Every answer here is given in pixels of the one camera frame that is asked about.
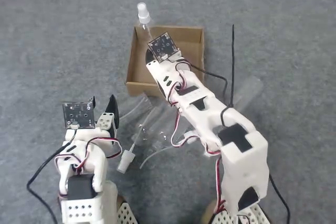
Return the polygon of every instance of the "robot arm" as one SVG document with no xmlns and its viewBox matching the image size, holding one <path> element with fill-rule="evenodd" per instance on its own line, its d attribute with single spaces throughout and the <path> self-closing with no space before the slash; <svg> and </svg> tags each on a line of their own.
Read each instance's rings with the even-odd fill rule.
<svg viewBox="0 0 336 224">
<path fill-rule="evenodd" d="M 106 181 L 107 157 L 122 152 L 114 138 L 119 126 L 115 98 L 111 97 L 96 123 L 92 102 L 67 102 L 63 106 L 68 128 L 63 145 L 70 144 L 55 157 L 63 223 L 117 223 L 118 190 L 113 182 Z M 114 155 L 116 145 L 112 143 L 120 149 Z"/>
<path fill-rule="evenodd" d="M 160 44 L 160 39 L 167 38 L 168 34 L 164 34 L 155 41 Z M 160 51 L 158 57 L 151 49 L 146 52 L 146 66 L 163 96 L 192 124 L 206 150 L 222 157 L 221 187 L 226 209 L 236 215 L 258 203 L 266 196 L 269 176 L 265 138 L 250 120 L 221 103 L 199 81 L 181 51 L 165 55 L 169 49 L 163 46 L 157 51 Z M 214 130 L 218 127 L 220 131 L 216 134 Z"/>
</svg>

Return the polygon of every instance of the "spray bottle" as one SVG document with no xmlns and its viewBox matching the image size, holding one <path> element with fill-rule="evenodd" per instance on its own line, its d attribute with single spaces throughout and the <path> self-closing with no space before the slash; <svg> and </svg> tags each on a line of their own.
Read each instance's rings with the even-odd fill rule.
<svg viewBox="0 0 336 224">
<path fill-rule="evenodd" d="M 146 4 L 143 2 L 138 3 L 138 18 L 139 21 L 137 27 L 139 29 L 137 32 L 141 34 L 141 36 L 139 36 L 140 39 L 148 42 L 153 40 L 155 38 L 153 37 L 155 35 L 153 34 L 152 30 L 154 22 L 149 15 Z"/>
</svg>

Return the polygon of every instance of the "open cardboard box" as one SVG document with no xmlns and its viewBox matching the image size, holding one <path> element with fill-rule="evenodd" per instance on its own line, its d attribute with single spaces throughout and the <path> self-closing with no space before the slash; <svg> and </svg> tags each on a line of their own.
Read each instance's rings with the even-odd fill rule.
<svg viewBox="0 0 336 224">
<path fill-rule="evenodd" d="M 183 26 L 156 26 L 151 28 L 153 36 L 157 37 L 168 32 L 176 46 L 181 50 L 182 56 L 191 64 L 204 69 L 204 31 L 200 27 Z M 129 95 L 146 95 L 161 97 L 162 94 L 154 79 L 147 70 L 145 53 L 148 49 L 147 41 L 144 40 L 143 30 L 134 28 L 131 56 L 128 65 L 126 86 Z M 192 69 L 197 77 L 203 82 L 204 74 Z"/>
</svg>

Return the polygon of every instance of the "spray nozzle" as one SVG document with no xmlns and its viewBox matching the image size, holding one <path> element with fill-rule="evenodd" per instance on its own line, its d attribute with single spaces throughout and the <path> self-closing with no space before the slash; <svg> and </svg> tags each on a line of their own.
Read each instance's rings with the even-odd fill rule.
<svg viewBox="0 0 336 224">
<path fill-rule="evenodd" d="M 138 17 L 139 21 L 142 24 L 148 24 L 151 21 L 151 17 L 149 16 L 149 12 L 147 10 L 147 6 L 145 3 L 138 3 Z"/>
</svg>

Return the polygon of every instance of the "circuit board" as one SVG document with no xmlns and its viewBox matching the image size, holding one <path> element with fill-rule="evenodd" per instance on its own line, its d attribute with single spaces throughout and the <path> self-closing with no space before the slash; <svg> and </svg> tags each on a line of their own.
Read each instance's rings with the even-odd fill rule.
<svg viewBox="0 0 336 224">
<path fill-rule="evenodd" d="M 71 129 L 71 125 L 75 124 L 79 129 L 95 128 L 93 101 L 63 102 L 62 106 L 66 129 Z"/>
<path fill-rule="evenodd" d="M 159 63 L 178 52 L 178 48 L 168 33 L 158 36 L 149 42 L 148 46 Z"/>
</svg>

